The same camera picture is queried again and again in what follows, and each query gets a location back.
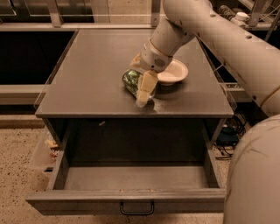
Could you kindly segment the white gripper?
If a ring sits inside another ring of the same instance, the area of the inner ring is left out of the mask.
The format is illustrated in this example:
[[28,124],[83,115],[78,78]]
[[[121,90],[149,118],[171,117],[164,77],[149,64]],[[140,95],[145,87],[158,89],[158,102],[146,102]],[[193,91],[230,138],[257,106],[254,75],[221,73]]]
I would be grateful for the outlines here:
[[134,69],[149,70],[140,76],[136,92],[136,105],[143,108],[158,83],[158,74],[172,61],[173,50],[168,45],[156,45],[149,39],[129,64]]

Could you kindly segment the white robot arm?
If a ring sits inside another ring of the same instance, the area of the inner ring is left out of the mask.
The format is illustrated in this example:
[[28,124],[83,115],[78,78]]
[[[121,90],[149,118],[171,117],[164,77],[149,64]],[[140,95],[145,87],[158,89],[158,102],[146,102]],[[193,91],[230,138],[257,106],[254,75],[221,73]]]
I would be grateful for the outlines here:
[[213,11],[209,0],[164,0],[165,17],[133,59],[144,70],[136,103],[146,105],[158,73],[199,38],[234,72],[267,115],[236,146],[227,175],[223,224],[280,224],[280,51]]

